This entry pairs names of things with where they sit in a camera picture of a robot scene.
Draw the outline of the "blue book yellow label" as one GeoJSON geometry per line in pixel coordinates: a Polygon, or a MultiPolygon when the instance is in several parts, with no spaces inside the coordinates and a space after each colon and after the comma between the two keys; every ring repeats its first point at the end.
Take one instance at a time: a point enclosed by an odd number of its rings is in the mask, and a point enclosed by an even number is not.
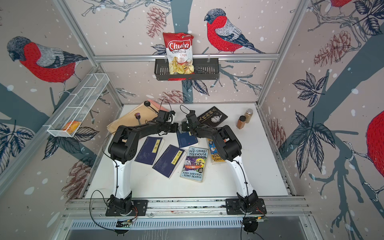
{"type": "Polygon", "coordinates": [[[177,139],[179,148],[186,148],[189,146],[195,146],[199,143],[198,138],[191,135],[189,132],[177,132],[177,139]]]}

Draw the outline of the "dark blue book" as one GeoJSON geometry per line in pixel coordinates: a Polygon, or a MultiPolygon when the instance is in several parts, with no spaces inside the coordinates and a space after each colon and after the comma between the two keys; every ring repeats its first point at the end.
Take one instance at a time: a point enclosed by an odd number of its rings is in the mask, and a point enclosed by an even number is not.
{"type": "Polygon", "coordinates": [[[169,145],[153,165],[153,169],[161,175],[170,178],[184,154],[185,150],[169,145]]]}
{"type": "Polygon", "coordinates": [[[152,166],[157,159],[163,143],[164,141],[161,137],[147,137],[135,158],[135,162],[152,166]]]}

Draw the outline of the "yellow orange treehouse book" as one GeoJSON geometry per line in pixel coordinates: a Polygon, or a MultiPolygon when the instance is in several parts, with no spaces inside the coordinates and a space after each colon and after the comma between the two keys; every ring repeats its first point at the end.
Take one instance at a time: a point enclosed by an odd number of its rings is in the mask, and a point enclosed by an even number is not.
{"type": "Polygon", "coordinates": [[[219,152],[218,152],[218,150],[217,150],[213,140],[207,139],[207,141],[208,141],[208,146],[209,146],[209,150],[210,150],[210,153],[211,153],[212,163],[213,164],[224,163],[225,160],[223,160],[220,157],[219,152]]]}

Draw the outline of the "colourful treehouse book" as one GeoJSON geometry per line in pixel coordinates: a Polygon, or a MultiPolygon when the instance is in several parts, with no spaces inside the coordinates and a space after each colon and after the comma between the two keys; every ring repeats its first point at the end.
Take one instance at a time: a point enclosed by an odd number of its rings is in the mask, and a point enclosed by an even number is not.
{"type": "Polygon", "coordinates": [[[208,149],[190,147],[180,177],[202,183],[208,153],[208,149]]]}

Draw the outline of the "grey striped cloth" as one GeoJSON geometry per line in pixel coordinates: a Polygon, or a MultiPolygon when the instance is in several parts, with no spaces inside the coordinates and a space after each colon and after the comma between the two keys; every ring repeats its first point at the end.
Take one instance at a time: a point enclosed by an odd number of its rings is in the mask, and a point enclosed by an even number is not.
{"type": "Polygon", "coordinates": [[[183,131],[182,126],[179,125],[179,126],[178,126],[178,131],[177,131],[177,133],[178,133],[178,134],[182,134],[182,133],[184,133],[184,132],[185,132],[185,131],[183,131]]]}

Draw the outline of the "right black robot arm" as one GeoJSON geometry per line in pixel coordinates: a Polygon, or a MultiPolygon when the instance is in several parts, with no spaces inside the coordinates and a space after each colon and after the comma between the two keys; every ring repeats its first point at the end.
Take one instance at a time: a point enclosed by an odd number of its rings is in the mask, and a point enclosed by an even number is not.
{"type": "Polygon", "coordinates": [[[232,129],[228,125],[215,128],[202,124],[195,111],[190,110],[182,123],[182,130],[197,138],[206,138],[214,142],[219,156],[230,165],[241,211],[247,214],[261,212],[259,205],[262,204],[262,199],[246,175],[242,161],[242,145],[232,129]]]}

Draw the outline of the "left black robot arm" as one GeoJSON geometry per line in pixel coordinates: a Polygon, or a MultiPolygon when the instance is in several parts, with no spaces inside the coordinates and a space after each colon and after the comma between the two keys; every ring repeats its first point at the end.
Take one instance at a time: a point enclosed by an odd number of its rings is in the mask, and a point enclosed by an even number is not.
{"type": "Polygon", "coordinates": [[[175,111],[160,110],[158,116],[138,126],[119,126],[108,147],[108,157],[116,164],[114,194],[108,209],[112,213],[126,216],[134,210],[131,189],[131,166],[136,156],[139,140],[154,134],[175,133],[178,123],[174,122],[175,111]]]}

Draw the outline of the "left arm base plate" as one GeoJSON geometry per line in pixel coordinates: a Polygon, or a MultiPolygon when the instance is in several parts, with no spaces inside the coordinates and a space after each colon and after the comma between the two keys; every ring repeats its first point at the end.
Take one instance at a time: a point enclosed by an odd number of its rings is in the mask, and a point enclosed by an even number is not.
{"type": "Polygon", "coordinates": [[[108,203],[106,217],[145,216],[148,200],[113,199],[108,203]]]}

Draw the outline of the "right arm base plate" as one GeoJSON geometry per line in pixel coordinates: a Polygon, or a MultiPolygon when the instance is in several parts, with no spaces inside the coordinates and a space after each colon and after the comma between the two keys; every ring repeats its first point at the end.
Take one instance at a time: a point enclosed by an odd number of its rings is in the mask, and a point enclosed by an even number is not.
{"type": "Polygon", "coordinates": [[[266,215],[267,209],[264,199],[257,199],[251,203],[241,203],[239,199],[226,199],[227,215],[266,215]]]}

